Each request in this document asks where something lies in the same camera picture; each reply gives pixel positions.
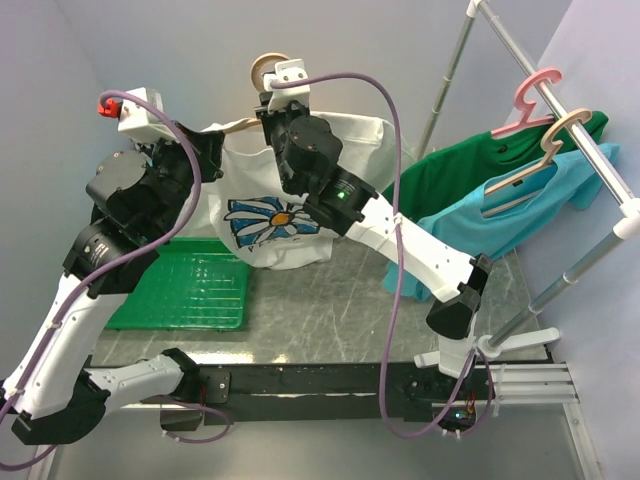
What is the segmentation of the white daisy print t-shirt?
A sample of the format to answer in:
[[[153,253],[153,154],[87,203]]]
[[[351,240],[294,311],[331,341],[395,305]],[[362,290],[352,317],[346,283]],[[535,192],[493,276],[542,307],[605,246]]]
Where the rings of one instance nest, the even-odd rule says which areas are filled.
[[[339,165],[381,192],[395,178],[393,125],[362,115],[312,113],[331,127],[343,144]],[[337,235],[303,210],[303,198],[282,190],[275,155],[258,126],[223,130],[223,177],[202,186],[207,225],[240,260],[256,268],[288,270],[331,259]]]

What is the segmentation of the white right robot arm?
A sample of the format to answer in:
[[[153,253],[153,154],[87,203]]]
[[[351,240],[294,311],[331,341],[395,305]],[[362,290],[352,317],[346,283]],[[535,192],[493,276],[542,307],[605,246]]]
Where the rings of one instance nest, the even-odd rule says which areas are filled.
[[[460,252],[394,213],[372,185],[339,165],[342,142],[301,101],[270,110],[273,94],[259,98],[255,114],[274,150],[283,190],[301,196],[304,212],[319,226],[384,255],[400,274],[411,274],[430,290],[435,302],[426,323],[438,336],[438,350],[416,356],[415,363],[438,367],[439,390],[462,397],[473,385],[467,357],[491,260]]]

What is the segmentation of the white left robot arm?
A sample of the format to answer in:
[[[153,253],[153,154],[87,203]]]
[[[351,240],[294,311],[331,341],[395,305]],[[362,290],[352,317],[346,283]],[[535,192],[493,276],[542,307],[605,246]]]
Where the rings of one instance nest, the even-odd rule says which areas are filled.
[[[159,140],[139,152],[116,152],[86,185],[90,223],[64,262],[53,305],[18,368],[1,385],[1,412],[15,420],[25,445],[66,445],[91,432],[109,413],[156,396],[178,402],[204,389],[199,366],[182,350],[114,371],[87,368],[98,337],[125,303],[158,250],[194,210],[195,187],[221,178],[224,134],[190,133],[194,155]]]

